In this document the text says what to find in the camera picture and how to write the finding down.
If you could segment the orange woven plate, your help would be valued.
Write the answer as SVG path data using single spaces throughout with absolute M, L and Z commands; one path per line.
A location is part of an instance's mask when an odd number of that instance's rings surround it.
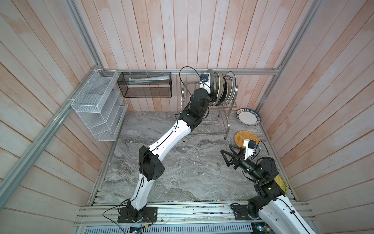
M 254 133 L 250 132 L 250 131 L 239 131 L 239 132 L 236 133 L 235 138 L 234 138 L 235 143 L 237 144 L 237 146 L 242 147 L 242 148 L 245 148 L 244 141 L 246 139 L 255 141 L 256 145 L 260 141 L 260 139 L 258 138 L 258 136 L 255 135 Z

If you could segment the stainless steel dish rack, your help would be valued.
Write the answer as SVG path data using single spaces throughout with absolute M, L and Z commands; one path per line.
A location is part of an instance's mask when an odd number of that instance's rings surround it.
M 238 87 L 234 88 L 234 95 L 229 99 L 227 105 L 210 106 L 209 115 L 196 127 L 189 136 L 211 136 L 223 135 L 227 139 L 230 130 L 230 115 L 236 105 Z

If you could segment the white plate with lettered rim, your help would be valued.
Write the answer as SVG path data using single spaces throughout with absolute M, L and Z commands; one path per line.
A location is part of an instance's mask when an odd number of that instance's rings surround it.
M 241 108 L 236 112 L 238 121 L 247 126 L 256 126 L 261 122 L 261 116 L 252 109 Z

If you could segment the dark blue oval plate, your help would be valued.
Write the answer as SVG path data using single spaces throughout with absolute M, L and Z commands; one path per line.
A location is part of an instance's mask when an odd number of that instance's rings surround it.
M 226 102 L 226 99 L 228 97 L 228 86 L 229 86 L 229 82 L 231 81 L 231 78 L 229 76 L 225 76 L 224 77 L 224 90 L 223 90 L 223 94 L 221 96 L 221 99 L 220 99 L 220 104 L 221 105 L 224 105 L 224 103 Z

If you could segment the cream floral plate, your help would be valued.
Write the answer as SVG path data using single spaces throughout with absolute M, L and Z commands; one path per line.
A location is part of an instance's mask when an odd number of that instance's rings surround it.
M 219 72 L 219 75 L 220 75 L 220 78 L 221 78 L 221 81 L 222 81 L 222 88 L 221 88 L 221 96 L 222 96 L 223 90 L 224 90 L 224 76 L 223 76 L 223 73 L 221 73 L 221 72 Z

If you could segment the sunburst plate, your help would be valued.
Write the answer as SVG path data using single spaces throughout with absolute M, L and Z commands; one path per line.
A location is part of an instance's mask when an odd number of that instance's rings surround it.
M 232 90 L 233 90 L 235 79 L 230 75 L 226 75 L 225 80 L 227 82 L 228 87 L 227 87 L 227 96 L 226 96 L 226 99 L 224 101 L 224 105 L 228 105 L 228 103 L 230 102 L 230 99 L 231 99 L 230 96 L 231 96 L 231 93 L 232 93 Z
M 221 97 L 222 81 L 221 81 L 219 72 L 214 72 L 214 76 L 215 76 L 216 101 L 214 102 L 213 106 L 216 106 Z

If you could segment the grey green plain plate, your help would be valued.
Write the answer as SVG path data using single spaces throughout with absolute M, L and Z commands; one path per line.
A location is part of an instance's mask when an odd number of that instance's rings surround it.
M 215 76 L 214 76 L 214 71 L 212 69 L 208 69 L 206 71 L 209 73 L 209 89 L 210 89 L 210 96 L 213 97 L 215 95 Z

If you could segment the white plate with black emblem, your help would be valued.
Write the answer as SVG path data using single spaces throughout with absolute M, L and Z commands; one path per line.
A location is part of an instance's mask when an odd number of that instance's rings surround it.
M 233 71 L 229 71 L 225 74 L 225 76 L 229 76 L 231 78 L 231 91 L 230 91 L 230 95 L 228 97 L 228 100 L 226 102 L 226 105 L 230 104 L 232 102 L 232 100 L 234 99 L 234 96 L 237 92 L 237 78 L 236 78 L 236 75 Z

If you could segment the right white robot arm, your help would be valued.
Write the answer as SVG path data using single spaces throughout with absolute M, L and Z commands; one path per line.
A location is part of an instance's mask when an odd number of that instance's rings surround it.
M 231 210 L 236 220 L 262 220 L 275 234 L 314 234 L 315 231 L 292 205 L 284 190 L 275 181 L 279 175 L 275 160 L 271 157 L 259 158 L 256 162 L 248 158 L 255 152 L 255 142 L 251 140 L 246 148 L 229 145 L 230 151 L 221 150 L 227 167 L 242 169 L 244 176 L 255 183 L 257 196 L 248 200 L 247 205 L 232 203 Z

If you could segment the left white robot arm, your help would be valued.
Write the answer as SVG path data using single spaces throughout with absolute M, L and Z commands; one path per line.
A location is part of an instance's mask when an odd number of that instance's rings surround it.
M 165 170 L 162 164 L 163 159 L 208 115 L 209 103 L 213 101 L 214 97 L 210 88 L 196 89 L 191 96 L 189 105 L 180 113 L 173 127 L 154 144 L 148 147 L 142 146 L 139 149 L 139 180 L 133 196 L 126 204 L 128 215 L 132 220 L 142 219 L 150 190 Z

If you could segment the yellow woven plate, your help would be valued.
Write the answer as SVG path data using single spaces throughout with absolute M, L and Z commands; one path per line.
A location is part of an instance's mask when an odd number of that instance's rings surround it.
M 288 193 L 288 186 L 285 181 L 285 179 L 281 175 L 277 175 L 274 178 L 275 182 L 278 184 L 278 186 L 284 191 L 285 195 Z

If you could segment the aluminium front rail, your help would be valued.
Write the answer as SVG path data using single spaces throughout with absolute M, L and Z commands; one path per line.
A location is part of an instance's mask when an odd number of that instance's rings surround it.
M 161 202 L 150 203 L 157 207 L 157 221 L 161 224 L 201 224 L 237 222 L 231 201 L 218 202 Z M 118 219 L 118 208 L 113 206 L 81 207 L 73 226 L 109 226 Z

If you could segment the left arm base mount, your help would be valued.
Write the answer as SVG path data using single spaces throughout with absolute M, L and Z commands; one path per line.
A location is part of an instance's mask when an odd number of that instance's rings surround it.
M 132 223 L 132 222 L 151 222 L 157 221 L 157 207 L 144 207 L 141 210 L 136 210 L 132 206 L 123 207 L 119 209 L 118 223 Z

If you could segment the black mesh wall basket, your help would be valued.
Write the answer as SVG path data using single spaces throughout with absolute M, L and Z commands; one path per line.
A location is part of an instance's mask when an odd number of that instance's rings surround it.
M 172 97 L 171 73 L 121 72 L 117 84 L 125 98 Z

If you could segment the horizontal aluminium wall rail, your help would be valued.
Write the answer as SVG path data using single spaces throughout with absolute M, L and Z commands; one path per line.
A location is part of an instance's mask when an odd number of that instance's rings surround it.
M 196 73 L 203 73 L 207 71 L 207 68 L 203 69 L 192 69 L 190 67 L 182 68 L 182 69 L 102 69 L 104 71 L 117 71 L 117 72 L 144 72 L 144 73 L 154 73 L 154 72 L 161 72 L 166 73 L 170 72 L 172 75 L 196 75 Z M 277 75 L 280 72 L 280 69 L 275 68 L 213 68 L 213 72 L 222 72 L 224 74 L 228 72 L 233 72 L 236 75 Z

